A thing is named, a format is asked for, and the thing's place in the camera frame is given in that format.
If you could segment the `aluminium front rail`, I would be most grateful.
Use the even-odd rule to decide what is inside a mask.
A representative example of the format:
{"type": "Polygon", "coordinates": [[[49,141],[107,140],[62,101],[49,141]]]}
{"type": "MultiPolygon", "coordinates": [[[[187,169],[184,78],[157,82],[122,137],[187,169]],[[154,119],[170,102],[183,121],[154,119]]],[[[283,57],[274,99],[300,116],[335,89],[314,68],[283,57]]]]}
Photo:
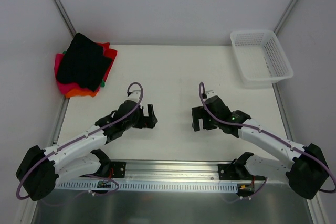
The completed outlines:
{"type": "Polygon", "coordinates": [[[218,162],[125,160],[121,174],[127,181],[217,182],[218,162]]]}

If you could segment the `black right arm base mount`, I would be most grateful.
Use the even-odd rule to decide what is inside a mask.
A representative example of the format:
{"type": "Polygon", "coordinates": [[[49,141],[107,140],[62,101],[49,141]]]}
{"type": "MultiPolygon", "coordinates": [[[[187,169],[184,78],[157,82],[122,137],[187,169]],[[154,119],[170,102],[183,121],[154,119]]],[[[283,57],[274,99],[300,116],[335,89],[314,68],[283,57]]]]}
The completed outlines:
{"type": "Polygon", "coordinates": [[[245,165],[251,156],[256,157],[251,152],[245,152],[230,163],[217,164],[219,180],[265,180],[264,176],[250,174],[247,171],[245,165]]]}

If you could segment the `magenta folded t shirt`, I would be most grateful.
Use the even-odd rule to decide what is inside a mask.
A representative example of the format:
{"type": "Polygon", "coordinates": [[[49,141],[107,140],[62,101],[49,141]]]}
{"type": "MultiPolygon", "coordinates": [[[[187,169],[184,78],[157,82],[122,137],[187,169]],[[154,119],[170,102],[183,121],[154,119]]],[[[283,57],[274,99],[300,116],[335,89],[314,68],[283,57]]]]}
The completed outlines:
{"type": "Polygon", "coordinates": [[[79,88],[80,56],[72,51],[65,54],[56,54],[55,56],[54,74],[56,84],[62,94],[79,88]]]}

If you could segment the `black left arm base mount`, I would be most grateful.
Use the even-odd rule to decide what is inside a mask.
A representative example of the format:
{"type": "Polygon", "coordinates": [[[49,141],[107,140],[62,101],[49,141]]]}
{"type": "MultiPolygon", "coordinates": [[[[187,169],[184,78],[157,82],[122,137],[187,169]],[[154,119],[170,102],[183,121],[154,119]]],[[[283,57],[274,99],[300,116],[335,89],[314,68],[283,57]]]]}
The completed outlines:
{"type": "Polygon", "coordinates": [[[91,151],[99,160],[99,168],[93,175],[103,178],[124,178],[126,162],[112,161],[101,149],[91,151]]]}

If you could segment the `white plastic basket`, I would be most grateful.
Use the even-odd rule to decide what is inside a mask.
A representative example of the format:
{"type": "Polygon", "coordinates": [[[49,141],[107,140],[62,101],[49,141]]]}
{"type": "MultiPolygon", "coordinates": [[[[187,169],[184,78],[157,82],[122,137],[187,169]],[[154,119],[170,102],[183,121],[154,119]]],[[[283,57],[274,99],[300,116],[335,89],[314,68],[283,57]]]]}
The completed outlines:
{"type": "Polygon", "coordinates": [[[271,30],[242,30],[230,34],[242,83],[247,88],[267,88],[293,77],[293,69],[271,30]]]}

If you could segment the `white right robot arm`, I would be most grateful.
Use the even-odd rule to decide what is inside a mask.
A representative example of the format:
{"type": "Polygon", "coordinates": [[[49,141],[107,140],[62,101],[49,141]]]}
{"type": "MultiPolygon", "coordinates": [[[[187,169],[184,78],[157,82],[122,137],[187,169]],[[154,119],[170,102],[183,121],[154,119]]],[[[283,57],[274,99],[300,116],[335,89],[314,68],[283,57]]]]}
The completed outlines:
{"type": "Polygon", "coordinates": [[[330,175],[321,148],[314,144],[304,146],[267,132],[250,115],[240,110],[231,111],[211,92],[203,96],[202,102],[202,106],[191,109],[195,132],[220,129],[273,156],[269,159],[244,152],[224,170],[225,174],[243,180],[260,176],[283,182],[305,199],[313,199],[322,190],[330,175]]]}

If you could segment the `left aluminium corner post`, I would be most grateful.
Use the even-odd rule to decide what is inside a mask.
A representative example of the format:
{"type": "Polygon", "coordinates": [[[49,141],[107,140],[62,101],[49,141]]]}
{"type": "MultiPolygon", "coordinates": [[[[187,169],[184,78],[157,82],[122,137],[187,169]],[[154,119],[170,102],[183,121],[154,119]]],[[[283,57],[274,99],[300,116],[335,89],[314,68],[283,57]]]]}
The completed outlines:
{"type": "Polygon", "coordinates": [[[73,22],[68,14],[68,12],[66,11],[62,0],[52,0],[53,4],[55,5],[62,21],[64,22],[66,28],[68,29],[70,35],[72,38],[75,37],[75,35],[77,34],[77,31],[75,29],[75,26],[73,25],[73,22]]]}

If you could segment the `red folded t shirt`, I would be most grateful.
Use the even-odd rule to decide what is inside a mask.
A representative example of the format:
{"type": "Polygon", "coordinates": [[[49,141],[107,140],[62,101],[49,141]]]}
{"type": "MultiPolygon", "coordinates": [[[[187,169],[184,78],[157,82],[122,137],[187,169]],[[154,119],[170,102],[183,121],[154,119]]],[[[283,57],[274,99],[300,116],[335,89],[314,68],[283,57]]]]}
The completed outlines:
{"type": "Polygon", "coordinates": [[[115,49],[110,48],[110,43],[109,42],[105,42],[105,43],[99,43],[97,42],[97,45],[101,46],[103,48],[103,55],[109,59],[112,60],[112,63],[110,63],[110,66],[108,67],[107,71],[105,72],[105,75],[103,77],[103,81],[106,82],[108,75],[110,73],[110,70],[113,66],[113,63],[117,57],[117,53],[118,51],[115,49]]]}

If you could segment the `orange folded t shirt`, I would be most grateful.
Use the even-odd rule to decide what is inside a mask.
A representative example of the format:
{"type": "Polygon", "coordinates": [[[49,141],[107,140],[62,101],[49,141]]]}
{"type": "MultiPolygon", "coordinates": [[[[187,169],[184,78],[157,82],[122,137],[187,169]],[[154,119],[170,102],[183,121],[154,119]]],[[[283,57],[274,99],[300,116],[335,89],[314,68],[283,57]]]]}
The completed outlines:
{"type": "Polygon", "coordinates": [[[84,89],[72,89],[65,94],[65,97],[66,98],[85,97],[85,96],[95,97],[98,92],[99,89],[96,91],[84,90],[84,89]]]}

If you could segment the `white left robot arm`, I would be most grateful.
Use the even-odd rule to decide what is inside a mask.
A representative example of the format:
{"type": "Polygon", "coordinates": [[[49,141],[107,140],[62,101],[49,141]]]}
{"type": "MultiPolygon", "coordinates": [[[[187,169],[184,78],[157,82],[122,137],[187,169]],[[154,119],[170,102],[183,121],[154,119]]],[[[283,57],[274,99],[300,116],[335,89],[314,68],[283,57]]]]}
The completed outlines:
{"type": "Polygon", "coordinates": [[[27,197],[39,201],[56,186],[68,180],[93,175],[107,178],[111,161],[102,147],[130,129],[152,129],[157,124],[152,104],[148,115],[135,101],[124,101],[117,110],[98,119],[94,125],[63,145],[42,149],[35,145],[24,156],[16,177],[27,197]]]}

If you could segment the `black t shirt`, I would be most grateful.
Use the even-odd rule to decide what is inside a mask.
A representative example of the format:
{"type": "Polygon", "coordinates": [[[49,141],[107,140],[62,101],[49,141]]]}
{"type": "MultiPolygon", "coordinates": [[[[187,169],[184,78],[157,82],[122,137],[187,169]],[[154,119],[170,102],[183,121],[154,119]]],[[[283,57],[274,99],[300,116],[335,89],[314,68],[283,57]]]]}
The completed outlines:
{"type": "Polygon", "coordinates": [[[85,35],[77,33],[70,43],[66,52],[74,52],[80,56],[80,79],[78,84],[80,88],[86,88],[96,91],[105,72],[107,71],[112,60],[103,55],[103,48],[93,42],[85,35]]]}

